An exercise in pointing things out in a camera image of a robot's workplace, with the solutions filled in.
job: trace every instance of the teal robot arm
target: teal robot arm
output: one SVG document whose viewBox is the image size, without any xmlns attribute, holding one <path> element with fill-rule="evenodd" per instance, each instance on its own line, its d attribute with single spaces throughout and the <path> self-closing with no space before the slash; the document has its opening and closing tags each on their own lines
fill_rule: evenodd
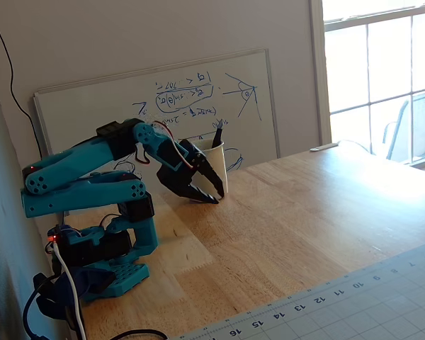
<svg viewBox="0 0 425 340">
<path fill-rule="evenodd" d="M 23 170 L 25 188 L 21 194 L 27 217 L 135 200 L 136 192 L 129 191 L 127 186 L 131 183 L 121 183 L 115 175 L 81 177 L 132 154 L 137 143 L 142 143 L 148 155 L 162 164 L 157 176 L 178 196 L 218 203 L 216 198 L 191 185 L 192 176 L 197 171 L 211 181 L 219 196 L 224 195 L 220 177 L 205 155 L 188 140 L 175 142 L 175 145 L 192 168 L 182 162 L 169 137 L 141 120 L 113 122 L 97 129 L 97 133 L 98 136 Z"/>
<path fill-rule="evenodd" d="M 123 171 L 92 171 L 136 152 L 136 144 L 141 143 L 146 153 L 161 163 L 158 179 L 176 195 L 218 203 L 216 198 L 191 185 L 197 171 L 211 181 L 219 196 L 224 195 L 220 177 L 205 155 L 188 140 L 177 143 L 138 119 L 112 122 L 96 132 L 97 136 L 24 168 L 21 190 L 27 217 L 118 204 L 121 216 L 105 229 L 93 226 L 75 232 L 67 226 L 57 226 L 48 232 L 49 237 L 56 238 L 68 267 L 82 268 L 73 272 L 79 273 L 76 286 L 85 300 L 120 296 L 148 277 L 148 267 L 134 262 L 151 254 L 158 245 L 151 195 L 140 178 Z M 134 244 L 128 230 L 135 233 Z M 59 292 L 69 291 L 65 284 L 60 281 Z M 48 297 L 46 305 L 40 305 L 47 316 L 52 307 L 44 306 L 52 300 Z"/>
</svg>

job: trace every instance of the black cable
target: black cable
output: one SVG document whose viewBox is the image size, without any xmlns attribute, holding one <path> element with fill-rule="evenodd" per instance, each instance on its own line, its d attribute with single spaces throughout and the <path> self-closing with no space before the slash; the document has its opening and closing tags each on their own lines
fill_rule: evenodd
<svg viewBox="0 0 425 340">
<path fill-rule="evenodd" d="M 153 334 L 153 335 L 160 336 L 164 340 L 168 339 L 167 335 L 165 335 L 161 331 L 157 331 L 156 329 L 133 329 L 132 331 L 127 331 L 127 332 L 125 331 L 124 333 L 114 336 L 110 340 L 118 340 L 118 339 L 124 338 L 125 336 L 135 335 L 135 334 Z"/>
<path fill-rule="evenodd" d="M 102 227 L 102 224 L 104 223 L 106 218 L 109 217 L 109 216 L 121 216 L 121 215 L 119 215 L 119 214 L 107 214 L 106 216 L 102 217 L 102 220 L 99 222 L 99 227 Z"/>
<path fill-rule="evenodd" d="M 49 255 L 50 255 L 50 254 L 52 254 L 52 252 L 51 252 L 51 251 L 48 251 L 48 250 L 47 250 L 47 248 L 48 248 L 48 247 L 49 247 L 49 245 L 51 245 L 51 244 L 52 244 L 52 242 L 48 242 L 48 243 L 45 245 L 44 250 L 45 250 L 45 253 L 46 253 L 46 254 L 49 254 Z"/>
<path fill-rule="evenodd" d="M 28 326 L 28 310 L 30 309 L 31 303 L 35 299 L 36 295 L 39 293 L 40 289 L 49 281 L 53 280 L 54 278 L 57 278 L 58 275 L 52 275 L 46 278 L 34 291 L 31 293 L 30 297 L 28 298 L 27 303 L 25 304 L 25 307 L 23 308 L 22 313 L 22 322 L 23 322 L 23 328 L 25 329 L 25 332 L 30 337 L 30 339 L 39 339 L 38 335 L 33 333 L 30 329 L 30 326 Z"/>
<path fill-rule="evenodd" d="M 135 164 L 132 163 L 131 161 L 119 161 L 114 167 L 113 170 L 116 170 L 116 168 L 120 165 L 123 164 L 130 164 L 130 166 L 132 167 L 132 170 L 130 171 L 131 174 L 135 173 Z"/>
<path fill-rule="evenodd" d="M 5 40 L 3 39 L 3 37 L 1 36 L 0 33 L 0 40 L 1 40 L 1 44 L 3 45 L 3 48 L 5 49 L 6 52 L 6 56 L 8 57 L 8 62 L 9 62 L 9 68 L 11 69 L 11 81 L 9 83 L 9 90 L 11 92 L 11 95 L 14 99 L 14 103 L 16 103 L 16 105 L 19 107 L 19 109 L 22 111 L 22 113 L 24 115 L 27 116 L 28 120 L 30 121 L 31 127 L 33 129 L 33 134 L 35 135 L 35 140 L 36 140 L 36 144 L 38 145 L 38 151 L 40 153 L 40 158 L 43 158 L 43 154 L 41 153 L 41 146 L 40 146 L 40 142 L 38 140 L 38 137 L 36 136 L 36 130 L 35 130 L 35 125 L 33 124 L 33 120 L 31 119 L 30 115 L 22 108 L 22 106 L 19 104 L 19 102 L 16 99 L 16 96 L 14 96 L 14 90 L 13 90 L 13 83 L 14 83 L 14 68 L 13 68 L 13 62 L 11 61 L 11 57 L 9 56 L 9 52 L 8 52 L 8 48 L 6 48 L 6 44 L 5 44 Z"/>
</svg>

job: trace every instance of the chair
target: chair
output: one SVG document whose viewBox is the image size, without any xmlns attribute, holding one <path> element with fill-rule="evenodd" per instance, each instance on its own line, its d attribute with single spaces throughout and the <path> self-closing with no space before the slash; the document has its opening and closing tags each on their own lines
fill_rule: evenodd
<svg viewBox="0 0 425 340">
<path fill-rule="evenodd" d="M 425 157 L 425 93 L 413 96 L 413 158 L 421 159 Z M 409 158 L 410 146 L 410 126 L 409 117 L 411 115 L 411 105 L 409 101 L 405 101 L 399 112 L 397 122 L 387 124 L 384 131 L 382 143 L 385 144 L 387 133 L 391 124 L 396 124 L 393 132 L 392 141 L 387 153 L 387 159 L 396 162 L 405 162 Z"/>
</svg>

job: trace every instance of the window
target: window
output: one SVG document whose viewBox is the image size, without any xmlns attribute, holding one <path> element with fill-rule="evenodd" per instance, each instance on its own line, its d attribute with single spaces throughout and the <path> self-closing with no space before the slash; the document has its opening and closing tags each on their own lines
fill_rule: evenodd
<svg viewBox="0 0 425 340">
<path fill-rule="evenodd" d="M 323 0 L 333 142 L 425 159 L 425 1 Z"/>
</svg>

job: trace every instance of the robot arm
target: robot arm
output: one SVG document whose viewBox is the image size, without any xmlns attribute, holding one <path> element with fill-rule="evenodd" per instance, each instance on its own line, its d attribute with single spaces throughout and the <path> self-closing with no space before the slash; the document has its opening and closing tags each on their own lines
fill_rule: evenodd
<svg viewBox="0 0 425 340">
<path fill-rule="evenodd" d="M 124 180 L 122 172 L 81 178 L 110 161 L 132 154 L 137 143 L 142 143 L 144 150 L 162 164 L 157 177 L 176 195 L 218 203 L 216 198 L 191 185 L 192 176 L 199 171 L 223 197 L 220 177 L 205 155 L 188 140 L 172 142 L 136 118 L 124 123 L 109 123 L 96 132 L 96 137 L 24 168 L 25 188 L 21 194 L 27 217 L 139 199 L 137 196 L 146 193 L 145 185 L 138 178 Z"/>
</svg>

